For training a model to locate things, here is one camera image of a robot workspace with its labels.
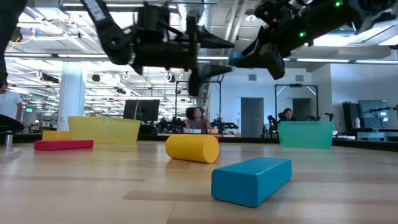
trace green led light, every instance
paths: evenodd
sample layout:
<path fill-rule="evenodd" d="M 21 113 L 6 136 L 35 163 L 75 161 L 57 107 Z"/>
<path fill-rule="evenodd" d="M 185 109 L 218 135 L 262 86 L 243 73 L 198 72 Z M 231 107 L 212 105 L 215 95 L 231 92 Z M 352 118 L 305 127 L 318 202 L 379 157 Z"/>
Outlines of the green led light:
<path fill-rule="evenodd" d="M 306 32 L 301 32 L 301 33 L 299 33 L 299 36 L 300 36 L 300 37 L 305 37 L 306 35 L 307 35 Z"/>
<path fill-rule="evenodd" d="M 342 6 L 343 5 L 343 1 L 342 0 L 337 0 L 336 2 L 335 2 L 335 7 L 340 7 L 340 6 Z"/>

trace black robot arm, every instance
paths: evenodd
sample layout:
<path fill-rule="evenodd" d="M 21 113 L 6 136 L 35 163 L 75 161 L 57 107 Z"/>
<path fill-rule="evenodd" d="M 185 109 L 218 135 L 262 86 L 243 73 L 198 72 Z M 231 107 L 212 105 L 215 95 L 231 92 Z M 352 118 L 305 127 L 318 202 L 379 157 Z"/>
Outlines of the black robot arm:
<path fill-rule="evenodd" d="M 254 15 L 268 26 L 259 29 L 257 38 L 234 64 L 243 68 L 266 68 L 277 80 L 285 75 L 284 57 L 304 44 L 313 45 L 321 37 L 343 25 L 358 32 L 370 29 L 381 12 L 396 6 L 396 0 L 313 0 L 299 9 L 288 0 L 262 0 Z"/>
<path fill-rule="evenodd" d="M 113 21 L 103 0 L 80 1 L 94 22 L 103 50 L 117 65 L 129 64 L 140 75 L 143 66 L 190 70 L 188 91 L 193 96 L 199 95 L 201 84 L 206 79 L 220 72 L 232 71 L 229 67 L 220 69 L 219 65 L 198 66 L 198 44 L 207 49 L 231 48 L 234 44 L 209 33 L 204 27 L 198 27 L 196 12 L 187 15 L 187 30 L 183 33 L 170 27 L 167 3 L 155 6 L 144 2 L 138 9 L 137 24 L 122 30 Z M 170 39 L 169 32 L 176 37 Z"/>
<path fill-rule="evenodd" d="M 102 0 L 81 0 L 96 27 L 101 46 L 116 65 L 127 65 L 131 59 L 131 36 L 115 23 Z"/>

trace desk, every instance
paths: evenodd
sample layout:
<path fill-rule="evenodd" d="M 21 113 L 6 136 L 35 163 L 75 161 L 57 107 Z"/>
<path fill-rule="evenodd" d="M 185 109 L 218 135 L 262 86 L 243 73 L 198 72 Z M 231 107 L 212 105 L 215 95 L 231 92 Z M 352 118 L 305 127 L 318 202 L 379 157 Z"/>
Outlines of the desk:
<path fill-rule="evenodd" d="M 386 133 L 396 133 L 396 132 L 398 132 L 398 129 L 395 129 L 395 128 L 385 128 L 385 129 L 353 128 L 351 131 L 353 133 L 355 133 L 355 138 L 357 140 L 373 139 L 373 141 L 380 141 L 380 139 L 382 139 L 383 141 L 387 141 L 388 139 L 387 139 Z"/>
<path fill-rule="evenodd" d="M 2 223 L 386 224 L 398 220 L 394 152 L 221 143 L 217 162 L 202 164 L 171 159 L 164 142 L 51 153 L 35 152 L 33 144 L 15 146 L 19 153 L 0 157 Z M 292 181 L 256 209 L 211 197 L 215 168 L 258 156 L 291 159 Z M 65 209 L 54 206 L 60 202 Z"/>
<path fill-rule="evenodd" d="M 157 134 L 158 136 L 171 136 L 174 135 L 173 133 L 159 133 Z M 213 136 L 218 136 L 221 137 L 220 134 L 207 134 L 207 135 L 213 135 Z M 224 138 L 240 138 L 241 134 L 224 134 L 222 135 Z"/>

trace wall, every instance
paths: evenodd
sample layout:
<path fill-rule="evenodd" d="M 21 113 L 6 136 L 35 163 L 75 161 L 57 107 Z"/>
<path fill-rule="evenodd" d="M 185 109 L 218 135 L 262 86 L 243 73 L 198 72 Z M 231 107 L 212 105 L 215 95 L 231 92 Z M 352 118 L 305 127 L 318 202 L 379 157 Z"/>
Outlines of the wall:
<path fill-rule="evenodd" d="M 395 59 L 394 54 L 385 58 L 385 60 Z M 398 105 L 397 84 L 398 69 L 394 65 L 331 65 L 332 103 L 337 130 L 345 131 L 343 102 L 387 100 L 390 106 L 395 106 Z M 398 128 L 395 111 L 389 112 L 389 120 L 384 122 L 384 126 Z"/>
<path fill-rule="evenodd" d="M 257 74 L 257 81 L 249 81 L 248 74 Z M 275 84 L 295 83 L 295 75 L 304 75 L 303 84 L 311 84 L 311 73 L 302 68 L 287 69 L 286 75 L 280 80 L 273 80 L 266 69 L 236 68 L 227 73 L 221 84 L 221 117 L 225 122 L 234 122 L 240 126 L 241 98 L 264 98 L 264 121 L 268 123 L 269 115 L 275 116 Z M 211 86 L 210 120 L 217 118 L 219 108 L 218 90 Z M 285 88 L 277 97 L 278 112 L 292 107 L 292 98 L 314 98 L 306 88 Z"/>
<path fill-rule="evenodd" d="M 386 58 L 397 60 L 397 51 Z M 398 105 L 398 66 L 393 65 L 373 65 L 370 67 L 373 72 L 373 90 L 375 100 L 387 100 L 389 106 Z M 385 122 L 385 128 L 398 128 L 397 111 L 389 112 L 389 120 Z"/>
<path fill-rule="evenodd" d="M 319 115 L 333 112 L 330 70 L 330 65 L 324 65 L 312 73 L 312 82 L 318 85 Z M 312 107 L 312 111 L 315 111 L 315 103 L 312 103 Z"/>
<path fill-rule="evenodd" d="M 338 131 L 345 131 L 343 102 L 376 100 L 373 71 L 369 65 L 331 65 L 331 92 L 333 114 Z"/>

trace white shirt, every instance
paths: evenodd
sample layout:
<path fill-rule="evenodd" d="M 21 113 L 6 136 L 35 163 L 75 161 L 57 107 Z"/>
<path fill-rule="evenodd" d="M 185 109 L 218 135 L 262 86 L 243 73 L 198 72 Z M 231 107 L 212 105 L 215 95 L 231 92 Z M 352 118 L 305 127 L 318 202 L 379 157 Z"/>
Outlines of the white shirt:
<path fill-rule="evenodd" d="M 18 103 L 22 103 L 18 93 L 7 91 L 5 94 L 0 94 L 0 114 L 17 119 Z"/>

